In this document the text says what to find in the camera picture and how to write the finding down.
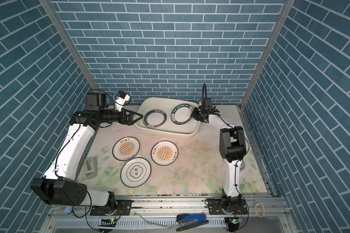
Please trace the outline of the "large plate green lettered rim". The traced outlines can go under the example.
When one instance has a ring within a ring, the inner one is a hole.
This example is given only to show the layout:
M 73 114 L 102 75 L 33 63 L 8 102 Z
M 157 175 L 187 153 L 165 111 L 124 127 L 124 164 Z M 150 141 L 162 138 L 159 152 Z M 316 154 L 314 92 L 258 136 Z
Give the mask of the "large plate green lettered rim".
M 176 125 L 183 125 L 192 119 L 193 107 L 183 103 L 176 106 L 171 112 L 171 120 Z

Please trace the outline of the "orange sunburst plate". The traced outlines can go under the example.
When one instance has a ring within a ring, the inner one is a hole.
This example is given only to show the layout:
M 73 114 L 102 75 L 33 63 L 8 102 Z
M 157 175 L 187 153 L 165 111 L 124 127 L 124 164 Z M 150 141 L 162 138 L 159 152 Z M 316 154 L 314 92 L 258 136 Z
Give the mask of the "orange sunburst plate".
M 160 166 L 168 166 L 174 163 L 178 157 L 178 148 L 171 141 L 160 141 L 151 150 L 153 162 Z
M 139 152 L 140 143 L 134 137 L 124 137 L 115 143 L 112 149 L 112 155 L 119 161 L 133 159 Z

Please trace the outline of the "white plate black clover outline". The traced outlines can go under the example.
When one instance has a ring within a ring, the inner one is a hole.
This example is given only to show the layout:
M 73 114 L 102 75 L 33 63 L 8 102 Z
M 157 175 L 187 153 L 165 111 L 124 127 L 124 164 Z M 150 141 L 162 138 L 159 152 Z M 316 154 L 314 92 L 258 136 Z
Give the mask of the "white plate black clover outline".
M 134 158 L 124 164 L 121 170 L 122 183 L 136 188 L 146 183 L 151 175 L 151 165 L 145 158 Z

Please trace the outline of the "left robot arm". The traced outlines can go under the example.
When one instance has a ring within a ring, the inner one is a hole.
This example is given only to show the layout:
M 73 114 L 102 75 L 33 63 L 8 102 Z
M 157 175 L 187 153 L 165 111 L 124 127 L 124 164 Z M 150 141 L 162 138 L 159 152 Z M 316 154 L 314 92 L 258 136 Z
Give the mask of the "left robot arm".
M 31 181 L 30 188 L 48 205 L 102 206 L 114 210 L 117 205 L 114 193 L 89 189 L 78 183 L 76 177 L 88 144 L 102 123 L 131 126 L 142 118 L 141 114 L 126 109 L 75 112 L 55 160 L 41 178 Z

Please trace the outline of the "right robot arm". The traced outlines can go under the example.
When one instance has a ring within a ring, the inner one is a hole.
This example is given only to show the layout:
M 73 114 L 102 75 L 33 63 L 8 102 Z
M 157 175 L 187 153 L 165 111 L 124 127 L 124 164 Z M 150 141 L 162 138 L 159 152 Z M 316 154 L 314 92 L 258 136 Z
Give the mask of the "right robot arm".
M 249 145 L 244 129 L 227 122 L 210 98 L 203 97 L 200 105 L 192 112 L 192 118 L 210 123 L 219 130 L 219 151 L 226 164 L 226 181 L 223 187 L 221 205 L 226 213 L 248 214 L 247 202 L 240 192 L 240 166 L 248 153 Z

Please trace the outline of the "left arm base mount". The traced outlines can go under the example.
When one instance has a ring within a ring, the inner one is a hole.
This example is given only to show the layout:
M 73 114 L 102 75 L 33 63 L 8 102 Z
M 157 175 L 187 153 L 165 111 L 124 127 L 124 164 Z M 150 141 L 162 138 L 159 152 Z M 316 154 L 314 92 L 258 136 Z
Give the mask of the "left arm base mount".
M 117 200 L 113 205 L 93 206 L 91 216 L 128 216 L 132 207 L 132 200 Z

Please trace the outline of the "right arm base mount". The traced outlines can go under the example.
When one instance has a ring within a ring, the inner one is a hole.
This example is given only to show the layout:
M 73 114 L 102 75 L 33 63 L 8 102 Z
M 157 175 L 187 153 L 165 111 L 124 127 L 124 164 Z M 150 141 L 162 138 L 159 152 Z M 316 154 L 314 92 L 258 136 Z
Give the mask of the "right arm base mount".
M 248 205 L 243 198 L 205 199 L 210 215 L 247 215 Z

